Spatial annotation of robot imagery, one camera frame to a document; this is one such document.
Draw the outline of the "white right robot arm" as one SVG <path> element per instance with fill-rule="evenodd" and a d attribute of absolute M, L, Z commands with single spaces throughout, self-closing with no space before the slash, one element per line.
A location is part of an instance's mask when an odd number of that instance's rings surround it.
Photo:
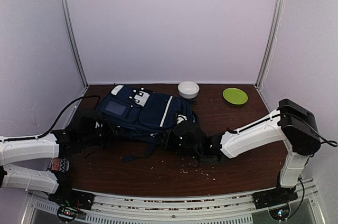
<path fill-rule="evenodd" d="M 217 164 L 277 141 L 289 142 L 291 149 L 278 173 L 276 187 L 253 195 L 257 203 L 268 206 L 297 199 L 295 190 L 300 174 L 321 147 L 314 114 L 302 106 L 283 99 L 267 116 L 211 137 L 198 124 L 180 118 L 162 145 L 200 162 Z"/>

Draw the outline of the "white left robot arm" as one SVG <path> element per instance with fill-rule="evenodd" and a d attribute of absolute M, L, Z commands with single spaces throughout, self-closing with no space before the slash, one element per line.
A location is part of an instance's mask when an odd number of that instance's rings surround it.
<path fill-rule="evenodd" d="M 1 137 L 1 188 L 41 191 L 58 204 L 71 205 L 76 193 L 65 173 L 37 171 L 15 166 L 15 163 L 41 158 L 63 159 L 95 146 L 106 149 L 120 131 L 104 119 L 101 112 L 84 109 L 73 116 L 65 129 L 27 137 Z"/>

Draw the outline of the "black leather case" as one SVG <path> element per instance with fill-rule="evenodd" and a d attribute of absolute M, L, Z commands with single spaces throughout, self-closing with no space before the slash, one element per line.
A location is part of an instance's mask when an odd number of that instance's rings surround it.
<path fill-rule="evenodd" d="M 199 164 L 202 166 L 215 166 L 223 164 L 228 161 L 228 158 L 224 155 L 207 155 L 198 157 Z"/>

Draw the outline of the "navy blue student backpack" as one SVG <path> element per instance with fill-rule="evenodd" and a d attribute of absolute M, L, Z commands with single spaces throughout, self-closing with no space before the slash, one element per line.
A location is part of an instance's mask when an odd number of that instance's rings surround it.
<path fill-rule="evenodd" d="M 143 156 L 133 154 L 123 162 L 149 157 L 156 146 L 163 147 L 164 135 L 181 122 L 199 123 L 189 101 L 129 85 L 116 85 L 96 110 L 106 121 L 121 127 L 123 138 L 148 144 Z"/>

